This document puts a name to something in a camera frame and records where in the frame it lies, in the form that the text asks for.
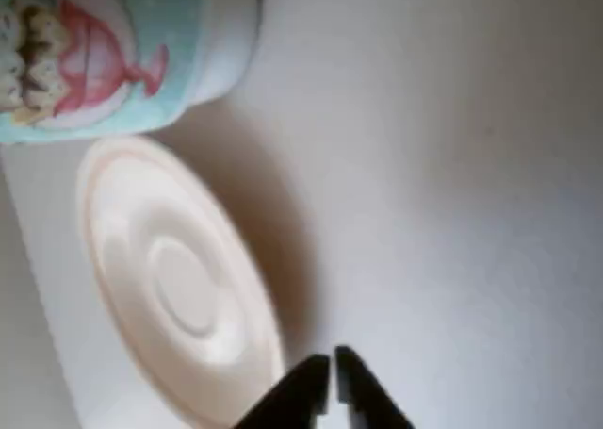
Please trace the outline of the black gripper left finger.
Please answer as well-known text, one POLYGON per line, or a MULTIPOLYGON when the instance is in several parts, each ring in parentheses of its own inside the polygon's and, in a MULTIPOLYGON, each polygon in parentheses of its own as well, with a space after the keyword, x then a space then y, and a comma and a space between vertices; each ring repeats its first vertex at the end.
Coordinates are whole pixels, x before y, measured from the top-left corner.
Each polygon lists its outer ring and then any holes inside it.
POLYGON ((329 376, 327 355, 303 360, 253 410, 253 428, 311 428, 325 410, 329 376))

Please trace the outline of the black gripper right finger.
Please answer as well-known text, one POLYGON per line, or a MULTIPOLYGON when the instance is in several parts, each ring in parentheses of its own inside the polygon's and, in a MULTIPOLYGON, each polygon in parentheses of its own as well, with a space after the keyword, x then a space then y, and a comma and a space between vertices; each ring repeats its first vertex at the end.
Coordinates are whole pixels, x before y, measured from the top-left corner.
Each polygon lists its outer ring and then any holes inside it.
POLYGON ((337 346, 334 357, 338 401, 348 408, 350 428, 414 428, 351 347, 337 346))

